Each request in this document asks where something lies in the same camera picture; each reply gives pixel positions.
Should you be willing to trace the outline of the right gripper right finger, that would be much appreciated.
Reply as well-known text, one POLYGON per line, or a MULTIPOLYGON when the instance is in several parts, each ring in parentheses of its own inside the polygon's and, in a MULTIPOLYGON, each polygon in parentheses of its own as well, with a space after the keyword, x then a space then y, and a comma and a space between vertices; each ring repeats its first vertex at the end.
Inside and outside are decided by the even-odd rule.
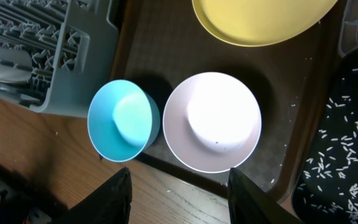
POLYGON ((296 224, 297 217, 282 208, 239 169, 229 172, 227 199, 231 224, 296 224))

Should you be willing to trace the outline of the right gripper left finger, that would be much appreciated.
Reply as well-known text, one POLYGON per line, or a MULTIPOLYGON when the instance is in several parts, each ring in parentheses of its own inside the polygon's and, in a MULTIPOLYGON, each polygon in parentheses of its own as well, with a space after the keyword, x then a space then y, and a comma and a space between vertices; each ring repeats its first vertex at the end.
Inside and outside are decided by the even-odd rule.
POLYGON ((52 223, 128 224, 131 202, 131 173, 125 167, 52 223))

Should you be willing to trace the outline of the light blue bowl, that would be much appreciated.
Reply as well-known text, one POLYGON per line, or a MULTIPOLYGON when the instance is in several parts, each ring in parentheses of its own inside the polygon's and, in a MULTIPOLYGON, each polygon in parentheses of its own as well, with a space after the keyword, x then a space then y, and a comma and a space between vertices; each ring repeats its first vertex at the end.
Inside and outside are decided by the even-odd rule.
POLYGON ((128 80, 114 80, 98 90, 87 118, 89 138, 103 158, 125 162, 157 139, 160 112, 154 99, 128 80))

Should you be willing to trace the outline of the pale pink bowl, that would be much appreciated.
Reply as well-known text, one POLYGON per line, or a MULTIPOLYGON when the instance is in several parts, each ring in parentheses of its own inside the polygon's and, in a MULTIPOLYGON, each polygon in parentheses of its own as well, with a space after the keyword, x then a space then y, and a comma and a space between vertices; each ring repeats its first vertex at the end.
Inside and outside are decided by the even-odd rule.
POLYGON ((204 72, 182 81, 163 112, 163 133, 173 155, 207 174, 241 165, 255 150, 261 132, 254 94, 225 73, 204 72))

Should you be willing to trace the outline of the yellow round plate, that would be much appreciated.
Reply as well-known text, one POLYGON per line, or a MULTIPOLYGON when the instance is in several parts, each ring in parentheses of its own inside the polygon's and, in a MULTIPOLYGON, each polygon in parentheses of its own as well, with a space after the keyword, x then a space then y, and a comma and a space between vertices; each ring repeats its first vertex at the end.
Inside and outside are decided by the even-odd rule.
POLYGON ((291 39, 320 21, 336 0, 193 0, 195 15, 215 38, 242 47, 291 39))

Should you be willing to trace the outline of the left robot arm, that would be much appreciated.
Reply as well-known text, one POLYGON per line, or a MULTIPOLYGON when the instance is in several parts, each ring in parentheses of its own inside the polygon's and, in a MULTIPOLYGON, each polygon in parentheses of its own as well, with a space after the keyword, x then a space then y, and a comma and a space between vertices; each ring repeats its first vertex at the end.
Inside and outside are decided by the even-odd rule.
POLYGON ((67 211, 47 189, 0 165, 0 223, 51 223, 67 211))

